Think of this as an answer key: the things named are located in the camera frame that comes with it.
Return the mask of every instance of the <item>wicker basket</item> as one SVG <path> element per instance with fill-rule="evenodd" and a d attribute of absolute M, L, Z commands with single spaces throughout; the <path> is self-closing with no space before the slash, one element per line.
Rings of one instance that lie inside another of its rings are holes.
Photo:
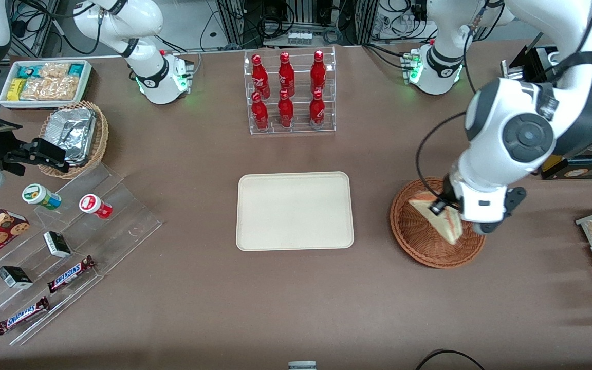
<path fill-rule="evenodd" d="M 70 171 L 68 171 L 68 173 L 62 173 L 61 171 L 49 166 L 39 166 L 40 171 L 42 171 L 42 173 L 44 173 L 45 175 L 70 180 L 75 178 L 80 173 L 84 172 L 89 167 L 97 165 L 97 163 L 99 163 L 102 160 L 102 157 L 104 157 L 104 151 L 106 150 L 106 141 L 108 140 L 108 123 L 106 122 L 106 117 L 104 117 L 100 108 L 98 108 L 95 104 L 90 103 L 89 101 L 80 101 L 79 103 L 65 105 L 64 107 L 61 107 L 58 110 L 68 110 L 76 108 L 89 108 L 92 109 L 97 115 L 95 132 L 92 134 L 92 145 L 88 163 L 85 166 L 81 167 L 70 167 Z M 43 124 L 43 127 L 40 129 L 41 138 L 45 136 L 47 122 L 49 122 L 49 117 L 47 117 L 47 119 L 45 120 L 45 124 Z"/>
<path fill-rule="evenodd" d="M 442 191 L 442 179 L 426 178 L 436 192 Z M 463 234 L 456 244 L 449 244 L 434 229 L 408 199 L 426 191 L 421 180 L 414 180 L 405 185 L 392 202 L 390 224 L 394 237 L 412 258 L 427 266 L 437 269 L 453 269 L 473 260 L 486 243 L 486 237 L 472 230 L 472 223 L 462 221 Z"/>

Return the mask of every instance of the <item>brown tabletop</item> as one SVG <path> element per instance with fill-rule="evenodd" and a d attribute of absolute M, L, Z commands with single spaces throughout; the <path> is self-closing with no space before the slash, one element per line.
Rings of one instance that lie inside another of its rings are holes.
<path fill-rule="evenodd" d="M 523 44 L 472 45 L 475 84 Z M 441 347 L 492 369 L 592 368 L 592 255 L 574 224 L 592 214 L 592 180 L 523 180 L 528 198 L 473 262 L 420 265 L 392 237 L 388 210 L 416 178 L 423 135 L 467 108 L 467 79 L 427 96 L 361 47 L 336 52 L 338 131 L 287 138 L 250 136 L 243 52 L 205 55 L 195 91 L 166 106 L 139 93 L 123 59 L 92 59 L 87 98 L 110 124 L 104 161 L 166 223 L 30 342 L 0 338 L 0 368 L 404 369 Z M 26 140 L 46 116 L 0 113 Z M 427 175 L 446 173 L 467 147 L 461 122 L 428 143 Z M 238 250 L 239 178 L 303 171 L 348 174 L 355 243 Z M 29 166 L 7 175 L 0 208 L 31 213 L 20 197 L 31 182 L 64 183 Z"/>

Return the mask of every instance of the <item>aluminum foil container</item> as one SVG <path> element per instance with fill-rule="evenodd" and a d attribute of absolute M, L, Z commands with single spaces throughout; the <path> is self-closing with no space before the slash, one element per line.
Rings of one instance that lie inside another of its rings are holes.
<path fill-rule="evenodd" d="M 65 150 L 65 161 L 73 167 L 88 163 L 97 115 L 89 108 L 59 110 L 47 122 L 45 140 Z"/>

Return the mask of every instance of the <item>robotic arm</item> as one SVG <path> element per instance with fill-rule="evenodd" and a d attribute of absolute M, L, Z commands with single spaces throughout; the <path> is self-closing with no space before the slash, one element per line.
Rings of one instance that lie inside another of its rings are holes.
<path fill-rule="evenodd" d="M 592 140 L 592 0 L 505 0 L 505 5 L 549 35 L 566 61 L 557 66 L 562 76 L 556 87 L 500 78 L 470 102 L 465 119 L 470 147 L 451 167 L 442 201 L 431 210 L 437 214 L 456 203 L 463 220 L 474 222 L 481 234 L 493 231 L 526 195 L 508 185 L 535 171 L 558 152 L 555 147 L 567 150 Z"/>

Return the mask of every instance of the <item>red bottle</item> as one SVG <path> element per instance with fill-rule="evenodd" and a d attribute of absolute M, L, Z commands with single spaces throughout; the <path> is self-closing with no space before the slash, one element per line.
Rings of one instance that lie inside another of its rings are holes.
<path fill-rule="evenodd" d="M 280 102 L 277 104 L 280 111 L 280 124 L 284 128 L 291 128 L 294 122 L 294 104 L 289 99 L 287 89 L 280 90 Z"/>
<path fill-rule="evenodd" d="M 324 124 L 324 110 L 326 109 L 326 104 L 321 99 L 323 93 L 321 89 L 316 89 L 312 96 L 314 99 L 310 103 L 310 126 L 315 130 L 318 130 Z"/>
<path fill-rule="evenodd" d="M 296 81 L 294 78 L 294 67 L 289 62 L 289 53 L 280 53 L 280 70 L 277 71 L 280 77 L 280 89 L 287 89 L 289 96 L 296 94 Z"/>
<path fill-rule="evenodd" d="M 257 126 L 257 130 L 259 131 L 267 131 L 268 130 L 268 111 L 266 110 L 266 105 L 262 101 L 262 96 L 254 91 L 251 95 L 253 99 L 253 105 L 251 105 L 251 110 L 253 111 L 253 119 L 255 121 L 255 125 Z"/>
<path fill-rule="evenodd" d="M 271 96 L 271 89 L 268 87 L 268 74 L 262 65 L 262 58 L 258 54 L 254 54 L 251 61 L 253 61 L 253 85 L 255 91 L 261 94 L 262 99 L 268 99 Z"/>
<path fill-rule="evenodd" d="M 312 94 L 317 89 L 324 91 L 324 87 L 326 87 L 326 66 L 324 65 L 324 52 L 320 50 L 314 52 L 314 64 L 310 70 L 310 79 L 312 80 Z"/>

